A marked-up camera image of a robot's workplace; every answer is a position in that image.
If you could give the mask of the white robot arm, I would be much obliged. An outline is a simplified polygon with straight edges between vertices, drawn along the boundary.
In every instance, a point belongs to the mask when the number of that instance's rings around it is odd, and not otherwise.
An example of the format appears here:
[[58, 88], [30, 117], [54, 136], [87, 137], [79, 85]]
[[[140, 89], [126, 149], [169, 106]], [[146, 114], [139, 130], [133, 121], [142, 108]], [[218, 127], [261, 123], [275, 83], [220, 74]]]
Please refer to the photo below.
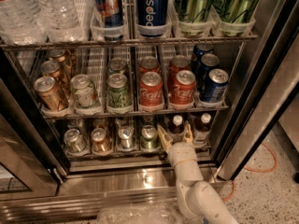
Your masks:
[[181, 142], [174, 142], [160, 125], [157, 132], [176, 176], [176, 194], [181, 214], [188, 218], [204, 217], [209, 224], [238, 224], [220, 195], [204, 180], [192, 145], [192, 131], [185, 123]]

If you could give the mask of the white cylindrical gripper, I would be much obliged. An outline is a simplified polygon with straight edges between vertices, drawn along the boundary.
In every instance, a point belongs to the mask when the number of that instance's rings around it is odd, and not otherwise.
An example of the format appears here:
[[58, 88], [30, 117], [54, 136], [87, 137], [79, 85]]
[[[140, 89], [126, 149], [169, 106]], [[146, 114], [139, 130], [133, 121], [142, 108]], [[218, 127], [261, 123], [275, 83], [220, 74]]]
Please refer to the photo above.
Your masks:
[[168, 159], [175, 171], [176, 181], [183, 186], [192, 187], [198, 181], [203, 181], [203, 175], [197, 163], [193, 143], [192, 129], [188, 121], [184, 125], [183, 142], [175, 143], [169, 133], [160, 125], [157, 125], [157, 132], [165, 152], [168, 152]]

